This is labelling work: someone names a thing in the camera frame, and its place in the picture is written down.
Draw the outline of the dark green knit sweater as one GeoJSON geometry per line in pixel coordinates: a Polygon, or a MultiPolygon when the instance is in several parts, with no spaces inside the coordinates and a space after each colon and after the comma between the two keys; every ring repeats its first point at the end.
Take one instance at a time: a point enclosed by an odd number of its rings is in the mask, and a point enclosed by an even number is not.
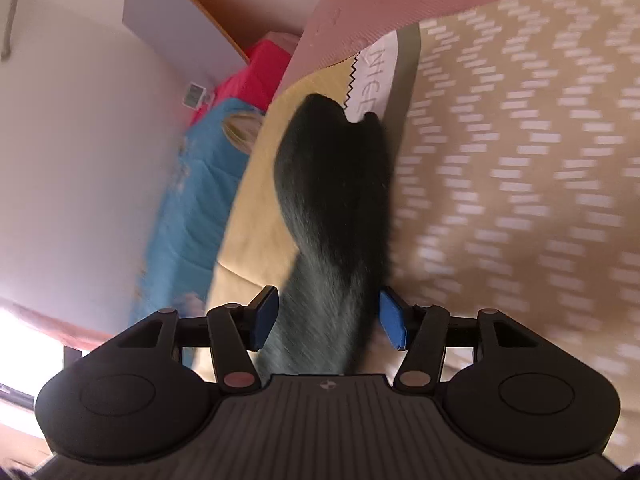
{"type": "Polygon", "coordinates": [[[273,375],[350,375],[367,350],[388,274],[390,164],[385,130],[367,113],[306,96],[279,145],[273,177],[298,254],[255,365],[273,375]]]}

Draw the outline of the blue floral folded quilt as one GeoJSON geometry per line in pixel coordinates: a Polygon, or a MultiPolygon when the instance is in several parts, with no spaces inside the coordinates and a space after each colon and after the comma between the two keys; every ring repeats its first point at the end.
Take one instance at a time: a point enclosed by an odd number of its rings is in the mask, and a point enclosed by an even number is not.
{"type": "Polygon", "coordinates": [[[226,99],[184,136],[146,248],[131,323],[186,295],[207,298],[232,204],[250,160],[250,153],[236,148],[224,133],[224,121],[238,113],[264,116],[239,99],[226,99]]]}

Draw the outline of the yellow and beige patterned bedsheet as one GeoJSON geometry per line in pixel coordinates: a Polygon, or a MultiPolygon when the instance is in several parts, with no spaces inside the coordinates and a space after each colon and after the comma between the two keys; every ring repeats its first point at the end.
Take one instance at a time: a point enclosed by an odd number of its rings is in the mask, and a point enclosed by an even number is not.
{"type": "Polygon", "coordinates": [[[282,285],[295,247],[273,159],[311,93],[378,113],[395,159],[390,284],[498,309],[602,373],[608,444],[639,459],[639,0],[496,0],[389,32],[269,107],[208,303],[282,285]]]}

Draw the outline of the small white digital clock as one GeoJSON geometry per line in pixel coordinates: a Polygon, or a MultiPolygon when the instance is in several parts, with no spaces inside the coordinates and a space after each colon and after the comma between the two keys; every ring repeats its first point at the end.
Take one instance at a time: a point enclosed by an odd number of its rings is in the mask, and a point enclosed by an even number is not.
{"type": "Polygon", "coordinates": [[[188,90],[186,90],[186,94],[182,99],[182,104],[190,108],[190,110],[197,110],[204,98],[206,97],[207,90],[205,87],[200,86],[199,84],[194,84],[191,82],[189,84],[188,90]]]}

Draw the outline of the grey wooden headboard panel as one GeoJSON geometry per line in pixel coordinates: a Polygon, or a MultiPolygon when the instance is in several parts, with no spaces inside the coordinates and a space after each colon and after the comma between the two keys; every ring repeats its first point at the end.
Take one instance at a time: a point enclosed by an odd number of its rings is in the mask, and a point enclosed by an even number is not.
{"type": "Polygon", "coordinates": [[[124,0],[122,24],[187,82],[214,88],[248,64],[198,0],[124,0]]]}

